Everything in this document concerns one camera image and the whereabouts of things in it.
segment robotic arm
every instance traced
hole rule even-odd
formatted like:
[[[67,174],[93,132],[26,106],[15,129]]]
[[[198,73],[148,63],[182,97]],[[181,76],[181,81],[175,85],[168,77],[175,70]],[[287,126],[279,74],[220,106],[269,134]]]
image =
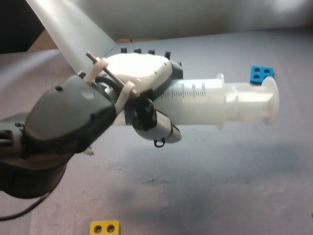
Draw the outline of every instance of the robotic arm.
[[[175,125],[217,124],[264,118],[276,121],[279,95],[268,77],[262,86],[217,79],[183,80],[181,64],[165,56],[126,53],[87,56],[93,68],[47,91],[29,114],[0,121],[0,190],[17,198],[41,197],[54,190],[70,158],[111,125],[132,125],[156,147],[181,140]]]

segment yellow plastic brick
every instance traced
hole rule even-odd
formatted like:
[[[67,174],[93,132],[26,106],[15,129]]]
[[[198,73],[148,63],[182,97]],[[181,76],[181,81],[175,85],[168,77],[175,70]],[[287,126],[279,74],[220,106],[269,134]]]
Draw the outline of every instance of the yellow plastic brick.
[[[89,235],[119,235],[119,222],[117,220],[93,221]]]

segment black background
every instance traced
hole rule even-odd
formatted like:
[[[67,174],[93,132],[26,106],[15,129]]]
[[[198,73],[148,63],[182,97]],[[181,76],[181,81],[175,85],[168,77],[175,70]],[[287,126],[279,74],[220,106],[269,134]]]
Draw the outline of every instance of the black background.
[[[0,1],[0,54],[27,51],[43,25],[25,0]]]

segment blue block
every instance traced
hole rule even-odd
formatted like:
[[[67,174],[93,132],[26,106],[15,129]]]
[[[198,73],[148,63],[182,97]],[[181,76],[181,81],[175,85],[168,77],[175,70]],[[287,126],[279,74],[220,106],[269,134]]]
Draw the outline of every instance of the blue block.
[[[266,77],[274,77],[273,68],[252,66],[250,83],[261,85]]]

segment plastic syringe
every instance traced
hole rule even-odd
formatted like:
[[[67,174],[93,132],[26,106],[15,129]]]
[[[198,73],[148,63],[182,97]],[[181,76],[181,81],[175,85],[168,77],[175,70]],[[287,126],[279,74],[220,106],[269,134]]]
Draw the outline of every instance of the plastic syringe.
[[[267,77],[261,86],[224,83],[215,79],[173,80],[154,101],[155,109],[166,114],[175,125],[220,125],[227,121],[253,121],[263,118],[273,124],[279,113],[279,92],[275,80]],[[125,125],[124,113],[116,121]]]

